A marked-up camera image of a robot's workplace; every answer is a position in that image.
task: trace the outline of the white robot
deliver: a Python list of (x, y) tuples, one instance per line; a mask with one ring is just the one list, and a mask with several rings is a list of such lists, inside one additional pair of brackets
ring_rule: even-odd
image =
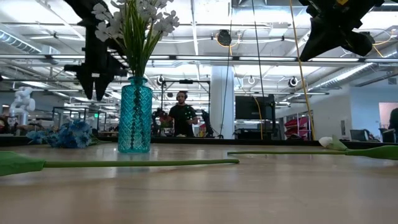
[(10, 126), (18, 123), (19, 125), (27, 125), (29, 112), (35, 110), (36, 102), (30, 98), (33, 89), (31, 87), (19, 87), (15, 92), (15, 99), (9, 110), (8, 123)]

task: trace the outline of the glass vase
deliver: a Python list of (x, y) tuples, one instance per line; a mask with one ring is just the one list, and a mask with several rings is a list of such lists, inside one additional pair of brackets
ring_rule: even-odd
[(130, 77), (122, 87), (119, 121), (119, 152), (149, 152), (152, 122), (152, 90), (142, 77)]

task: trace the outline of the black cable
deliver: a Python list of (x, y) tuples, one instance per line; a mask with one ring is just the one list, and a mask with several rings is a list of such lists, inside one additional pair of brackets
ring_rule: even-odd
[(256, 32), (256, 43), (257, 43), (257, 56), (259, 57), (259, 69), (260, 69), (260, 82), (261, 82), (261, 93), (262, 93), (262, 104), (264, 106), (264, 130), (267, 136), (267, 108), (266, 108), (266, 98), (264, 97), (264, 86), (262, 84), (262, 72), (261, 72), (261, 62), (260, 62), (260, 47), (259, 47), (259, 36), (257, 34), (257, 23), (256, 23), (256, 13), (254, 11), (254, 0), (251, 0), (252, 9), (253, 9), (253, 18), (254, 18), (254, 30)]
[[(229, 25), (229, 34), (232, 35), (232, 6), (231, 6), (231, 23)], [(220, 134), (218, 135), (219, 137), (222, 137), (222, 133), (223, 133), (223, 126), (224, 126), (224, 114), (225, 114), (225, 99), (226, 99), (226, 88), (228, 86), (228, 75), (229, 75), (229, 53), (231, 52), (231, 43), (229, 43), (229, 47), (228, 47), (228, 59), (227, 59), (227, 63), (226, 63), (226, 80), (225, 80), (225, 91), (224, 91), (224, 106), (223, 106), (223, 117), (221, 120), (221, 129), (220, 129)]]

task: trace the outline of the ceiling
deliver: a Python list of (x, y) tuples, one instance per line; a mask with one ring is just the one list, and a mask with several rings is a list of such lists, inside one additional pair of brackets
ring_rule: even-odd
[[(232, 48), (233, 56), (257, 57), (257, 42), (254, 26), (257, 27), (258, 49), (261, 57), (296, 57), (297, 52), (294, 43), (294, 30), (291, 26), (288, 1), (269, 1), (265, 6), (264, 1), (255, 1), (256, 24), (252, 14), (252, 7), (242, 3), (239, 7), (237, 1), (232, 0), (232, 16), (229, 16), (231, 0), (175, 0), (169, 2), (165, 11), (176, 10), (180, 18), (181, 26), (157, 44), (153, 55), (199, 55), (199, 56), (228, 56), (228, 48), (220, 46), (213, 38), (220, 29), (231, 27), (231, 36), (236, 45)], [(295, 24), (297, 27), (300, 49), (303, 48), (310, 33), (310, 16), (305, 12), (305, 7), (294, 1)], [(369, 32), (378, 44), (377, 49), (384, 50), (396, 44), (396, 31), (398, 13), (396, 11), (371, 11), (361, 20), (363, 25), (356, 32)], [(7, 30), (19, 39), (33, 46), (42, 48), (51, 46), (60, 54), (83, 55), (81, 48), (84, 46), (85, 29), (76, 25), (80, 18), (73, 12), (68, 4), (62, 0), (0, 0), (0, 30)], [(12, 46), (1, 43), (0, 54), (26, 54)], [(342, 48), (333, 49), (320, 55), (328, 58), (358, 57)], [(368, 57), (380, 57), (373, 50)], [(68, 63), (80, 63), (81, 60), (66, 60)], [(59, 82), (35, 84), (35, 88), (81, 90), (79, 85), (73, 83), (75, 76), (70, 72), (62, 72), (63, 63), (51, 65), (40, 60), (29, 59), (0, 59), (2, 74), (9, 79), (43, 80), (56, 79)], [(166, 80), (210, 80), (213, 62), (182, 63), (179, 66), (155, 66), (146, 68), (148, 85), (154, 90), (160, 90), (156, 79), (160, 76)], [(303, 74), (309, 85), (321, 79), (327, 78), (332, 73), (344, 68), (353, 67), (356, 64), (344, 63), (305, 63)], [(260, 69), (256, 63), (233, 64), (235, 90), (261, 91)], [(300, 69), (297, 63), (274, 62), (261, 66), (264, 91), (295, 92), (300, 89), (289, 88), (288, 79), (297, 77), (300, 80)], [(3, 90), (10, 89), (12, 83), (3, 83)], [(29, 85), (32, 83), (17, 83), (17, 85)], [(120, 90), (127, 82), (110, 84), (108, 90)], [(189, 90), (198, 93), (190, 94), (191, 100), (207, 100), (206, 86), (174, 84), (169, 91)], [(81, 92), (59, 91), (60, 97), (69, 102), (84, 102)], [(110, 98), (117, 100), (117, 93), (113, 96), (107, 94), (104, 101)], [(279, 99), (287, 99), (287, 95), (278, 95)]]

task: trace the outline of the man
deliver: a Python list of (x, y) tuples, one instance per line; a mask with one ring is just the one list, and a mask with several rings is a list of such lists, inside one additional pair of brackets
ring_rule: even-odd
[(192, 124), (198, 124), (195, 110), (185, 104), (188, 95), (184, 91), (177, 93), (178, 103), (170, 109), (169, 116), (174, 119), (174, 136), (195, 137)]

